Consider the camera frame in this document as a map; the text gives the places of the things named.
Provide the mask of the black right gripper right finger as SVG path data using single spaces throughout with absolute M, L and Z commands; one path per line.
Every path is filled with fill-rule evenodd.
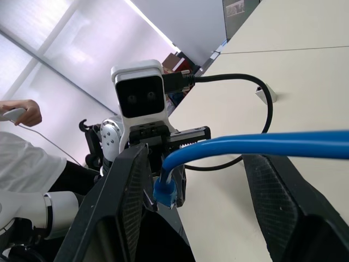
M 284 156 L 243 156 L 272 262 L 349 262 L 349 225 Z

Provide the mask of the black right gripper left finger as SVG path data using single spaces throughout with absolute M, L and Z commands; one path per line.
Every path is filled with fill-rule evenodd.
M 134 262 L 148 174 L 147 146 L 118 155 L 85 196 L 54 262 Z

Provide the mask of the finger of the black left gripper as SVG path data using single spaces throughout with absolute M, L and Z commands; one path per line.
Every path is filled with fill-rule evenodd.
M 176 206 L 182 207 L 185 202 L 185 195 L 186 195 L 185 166 L 180 165 L 174 168 L 172 171 L 172 178 L 174 179 L 176 183 L 176 188 L 177 188 Z
M 144 172 L 142 173 L 143 183 L 143 205 L 145 209 L 157 212 L 158 205 L 153 196 L 154 179 L 150 164 L 147 163 Z

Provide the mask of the white handheld controller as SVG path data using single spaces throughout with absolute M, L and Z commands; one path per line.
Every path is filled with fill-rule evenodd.
M 18 118 L 20 118 L 24 113 L 26 113 L 26 109 L 24 108 L 16 108 L 11 109 L 0 116 L 1 121 L 14 121 L 16 122 Z

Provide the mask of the person's bare hand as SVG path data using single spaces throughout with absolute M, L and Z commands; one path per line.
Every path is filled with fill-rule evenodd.
M 33 127 L 42 122 L 40 107 L 35 101 L 31 99 L 0 101 L 0 113 L 17 108 L 23 108 L 26 112 L 16 120 L 14 125 L 22 124 L 27 127 Z

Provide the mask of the silver robot body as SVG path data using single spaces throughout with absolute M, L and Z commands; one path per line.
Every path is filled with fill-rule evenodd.
M 55 239 L 64 236 L 80 203 L 72 192 L 17 193 L 0 190 L 0 237 L 19 235 Z

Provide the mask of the black hooked stand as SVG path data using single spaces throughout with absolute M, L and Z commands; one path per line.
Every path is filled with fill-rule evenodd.
M 88 126 L 84 119 L 79 123 L 79 130 L 85 134 L 89 154 L 85 157 L 86 165 L 95 171 L 99 171 L 103 165 L 103 151 L 101 147 L 100 124 Z

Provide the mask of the brown cardboard box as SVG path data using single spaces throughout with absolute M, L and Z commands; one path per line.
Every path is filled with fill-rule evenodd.
M 162 62 L 164 74 L 176 73 L 188 70 L 193 73 L 195 65 L 183 55 L 170 53 Z

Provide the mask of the person in white shirt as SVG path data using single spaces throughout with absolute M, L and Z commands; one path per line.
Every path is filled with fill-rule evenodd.
M 0 190 L 86 195 L 97 175 L 96 171 L 48 154 L 15 134 L 0 132 Z

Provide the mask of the dark framed panel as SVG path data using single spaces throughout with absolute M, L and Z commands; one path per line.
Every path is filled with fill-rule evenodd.
M 230 41 L 261 2 L 262 0 L 222 0 L 227 41 Z

